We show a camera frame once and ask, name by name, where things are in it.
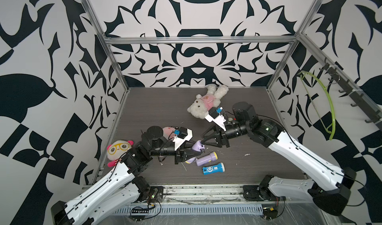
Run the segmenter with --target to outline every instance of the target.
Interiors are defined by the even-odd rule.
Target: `black and white backdrop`
[[[266,86],[288,43],[124,44],[112,50],[129,86]]]
[[[352,78],[376,103],[381,103],[382,0],[324,0],[307,30],[308,36]],[[289,59],[272,92],[289,132],[310,150],[329,162],[357,171],[349,204],[342,215],[344,222],[357,225],[381,223],[382,195],[382,132],[370,123],[337,84],[328,86],[332,97],[336,132],[332,141],[324,130],[297,73],[309,71],[328,85],[327,74],[320,73],[322,65],[301,44]],[[326,95],[310,76],[305,80],[309,94],[326,126],[331,112]]]
[[[0,0],[2,224],[51,224],[100,158],[123,88],[79,0]]]
[[[313,0],[90,0],[108,37],[294,35]],[[266,86],[286,43],[114,45],[129,86]]]

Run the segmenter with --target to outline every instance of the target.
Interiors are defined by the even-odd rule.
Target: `purple flashlight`
[[[207,156],[201,157],[199,159],[196,159],[196,164],[198,166],[202,166],[206,163],[209,163],[211,161],[216,161],[217,160],[217,154],[215,152],[210,153]]]
[[[202,150],[204,150],[204,145],[202,145],[201,141],[197,141],[197,142],[191,147],[191,149],[193,149],[194,151],[200,151],[200,152],[202,152]],[[195,160],[195,157],[192,157],[191,159],[186,160],[186,163],[191,164],[194,160]]]

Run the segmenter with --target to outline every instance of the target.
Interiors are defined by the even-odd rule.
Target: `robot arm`
[[[260,183],[257,194],[255,193],[252,198],[270,200],[275,196],[288,196],[312,201],[332,215],[338,216],[342,213],[348,203],[350,188],[356,177],[354,170],[349,168],[342,170],[325,161],[293,139],[273,120],[259,119],[253,106],[246,102],[234,104],[232,110],[235,120],[224,123],[223,126],[216,124],[210,127],[203,133],[202,143],[229,147],[229,139],[247,134],[254,142],[287,158],[311,178],[290,180],[267,175]],[[209,116],[221,120],[216,113],[217,109],[212,108]],[[215,142],[207,142],[210,139],[215,139]]]
[[[175,135],[169,140],[163,137],[161,127],[147,129],[142,141],[122,155],[102,179],[69,202],[59,201],[52,206],[54,225],[95,225],[124,204],[149,199],[150,186],[138,175],[148,167],[151,156],[174,156],[178,164],[202,153],[186,145],[192,138],[190,129],[180,127]]]

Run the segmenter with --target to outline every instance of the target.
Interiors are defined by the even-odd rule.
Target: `white teddy bear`
[[[218,107],[220,105],[220,99],[227,94],[228,87],[226,85],[220,85],[216,90],[214,84],[208,85],[207,94],[201,96],[196,95],[196,100],[192,105],[187,108],[187,111],[196,118],[204,119],[204,115],[212,107]]]

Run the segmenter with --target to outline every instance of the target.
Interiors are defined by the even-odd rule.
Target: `cable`
[[[357,205],[347,205],[348,207],[358,207],[358,206],[361,206],[361,205],[366,201],[365,198],[367,197],[367,188],[366,188],[365,184],[359,182],[358,180],[352,179],[352,178],[350,178],[350,177],[348,177],[348,176],[346,176],[346,175],[341,175],[341,174],[339,174],[339,173],[336,173],[336,174],[337,174],[337,175],[340,175],[340,176],[342,176],[342,177],[344,177],[344,178],[348,178],[348,179],[350,179],[350,180],[353,180],[354,182],[359,183],[360,185],[362,185],[363,188],[365,188],[365,197],[363,198],[363,201],[362,201],[360,204],[357,204]]]
[[[286,130],[286,128],[285,128],[279,121],[275,120],[275,119],[272,118],[272,117],[267,117],[267,118],[269,118],[269,119],[271,119],[271,120],[277,122],[277,123],[284,129],[284,131],[285,131],[286,134],[288,135],[290,141],[292,141],[292,143],[293,143],[296,147],[298,147],[298,145],[296,145],[296,143],[293,141],[293,139],[292,139],[292,137],[290,136],[289,132]]]
[[[271,117],[267,117],[267,118],[272,119],[272,120],[274,120],[275,122],[279,123],[279,125],[285,130],[285,132],[286,132],[287,135],[289,136],[289,138],[290,138],[290,140],[292,141],[292,143],[293,143],[295,146],[297,146],[296,143],[295,143],[295,142],[293,141],[293,139],[291,138],[291,136],[289,135],[289,132],[287,132],[286,128],[285,128],[280,122],[278,122],[277,120],[275,120],[275,119],[273,119],[273,118],[271,118]],[[365,197],[367,196],[367,188],[366,188],[366,186],[365,186],[364,184],[362,184],[362,183],[359,182],[358,180],[352,179],[352,178],[350,178],[350,177],[348,177],[348,176],[345,176],[345,175],[341,175],[341,174],[339,174],[339,173],[337,173],[337,172],[336,172],[336,174],[337,174],[337,175],[340,175],[340,176],[342,176],[342,177],[344,177],[344,178],[348,178],[348,179],[350,179],[350,180],[353,180],[354,182],[357,182],[357,183],[359,183],[360,185],[362,185],[363,188],[365,188]],[[357,204],[357,205],[347,205],[347,206],[348,206],[348,207],[358,207],[358,206],[362,205],[364,202],[365,202],[365,198],[363,199],[363,201],[362,201],[360,204]]]
[[[115,171],[115,168],[117,167],[117,164],[119,162],[119,160],[122,158],[122,156],[124,156],[125,154],[127,153],[127,151],[125,153],[123,153],[117,160],[117,163],[114,165],[114,170],[112,172],[112,174],[110,175],[109,179],[112,177],[112,175],[114,174],[114,171]],[[77,203],[75,205],[75,207],[77,207],[80,203],[82,203],[85,199],[87,199],[90,195],[94,194],[98,189],[102,188],[103,185],[105,185],[107,182],[109,182],[109,179],[106,180],[101,186],[99,186],[96,190],[94,190],[93,192],[91,192],[88,196],[86,196],[83,200],[79,201],[79,203]],[[61,219],[60,221],[57,223],[57,225],[62,221],[62,219],[67,216],[74,208],[70,209],[69,212],[67,212]]]
[[[231,112],[227,112],[227,113],[230,113],[231,115],[235,116],[234,114],[232,114]]]
[[[162,211],[162,205],[160,204],[160,202],[159,202],[158,200],[156,200],[156,199],[149,199],[149,200],[148,200],[148,203],[149,203],[151,200],[157,201],[157,202],[159,203],[159,206],[160,206],[159,213],[155,214],[155,215],[152,216],[152,217],[147,217],[147,218],[141,219],[141,221],[146,220],[146,219],[150,219],[150,218],[154,218],[154,217],[158,216],[158,215],[160,214],[160,212]],[[155,205],[154,205],[153,207],[149,207],[149,205],[147,204],[147,208],[134,207],[133,209],[130,210],[130,216],[131,216],[131,212],[132,212],[135,208],[140,208],[141,210],[152,210],[152,209],[155,208]]]
[[[112,175],[114,174],[114,171],[115,171],[115,169],[117,168],[117,165],[118,165],[119,160],[122,158],[122,156],[126,155],[126,153],[127,153],[127,151],[126,151],[125,153],[123,153],[123,154],[118,158],[117,162],[116,162],[115,165],[114,165],[114,170],[113,170],[112,174],[110,175],[109,179],[110,179],[110,178],[112,177]]]
[[[228,120],[228,116],[227,116],[227,113],[222,109],[222,111],[224,112],[224,114],[225,114],[225,117],[227,118],[227,120]]]
[[[172,135],[172,133],[174,133],[175,131],[173,131],[173,132],[171,132],[170,133],[170,135],[169,135],[169,137],[167,138],[167,141],[169,141],[170,140],[170,136]]]
[[[68,213],[66,213],[66,214],[60,219],[60,221],[57,223],[57,225],[60,224],[60,222],[64,219],[64,217],[65,217],[66,215],[68,215]]]
[[[156,200],[156,199],[150,199],[150,200],[155,200],[155,201],[157,201],[157,202],[159,203],[159,206],[160,206],[159,213],[155,214],[155,215],[152,216],[152,217],[144,218],[144,219],[142,219],[142,220],[146,220],[146,219],[154,218],[154,217],[158,216],[158,215],[160,214],[160,212],[162,211],[162,205],[160,204],[160,202],[159,202],[158,200]]]
[[[279,216],[281,216],[282,214],[283,214],[283,212],[284,212],[284,210],[285,210],[285,200],[286,200],[286,198],[285,198],[285,196],[284,196],[284,207],[283,207],[283,210],[281,211],[281,213],[279,214],[279,215],[277,215],[275,218],[278,218]]]

